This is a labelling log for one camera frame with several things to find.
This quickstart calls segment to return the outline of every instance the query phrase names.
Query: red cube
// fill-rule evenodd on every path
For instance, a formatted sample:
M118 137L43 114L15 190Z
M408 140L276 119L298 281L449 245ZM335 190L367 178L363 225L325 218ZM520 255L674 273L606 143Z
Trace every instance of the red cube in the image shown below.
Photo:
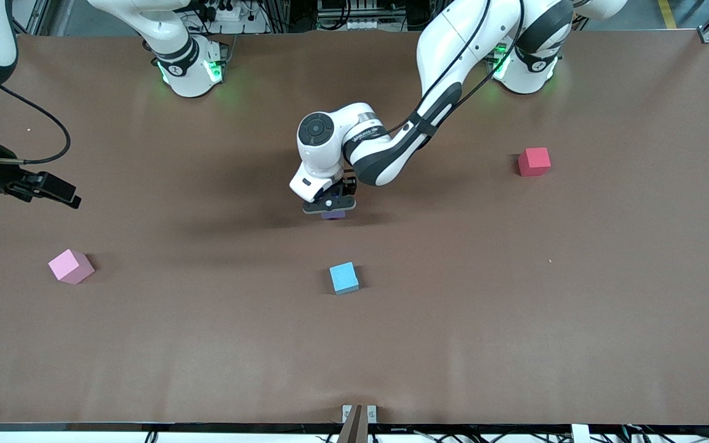
M527 148L518 156L518 173L522 177L538 177L551 168L546 148Z

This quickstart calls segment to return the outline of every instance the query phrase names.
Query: black rubber band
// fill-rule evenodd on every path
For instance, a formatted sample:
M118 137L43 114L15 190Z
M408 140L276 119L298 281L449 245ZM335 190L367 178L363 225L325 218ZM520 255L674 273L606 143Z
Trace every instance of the black rubber band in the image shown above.
M416 112L409 114L409 121L416 126L421 134L428 135L429 137L434 137L434 134L436 134L436 126L433 126L428 120L424 120Z

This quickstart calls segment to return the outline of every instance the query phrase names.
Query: brown table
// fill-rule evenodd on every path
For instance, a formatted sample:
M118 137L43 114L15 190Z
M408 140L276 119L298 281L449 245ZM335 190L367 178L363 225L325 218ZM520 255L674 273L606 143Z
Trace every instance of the brown table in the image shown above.
M47 169L84 202L0 196L0 421L709 421L709 45L574 33L541 92L487 85L345 221L303 215L298 122L406 117L416 39L245 37L198 99L138 39L21 39L8 85L67 124ZM62 136L0 93L0 143ZM546 176L515 175L527 146Z

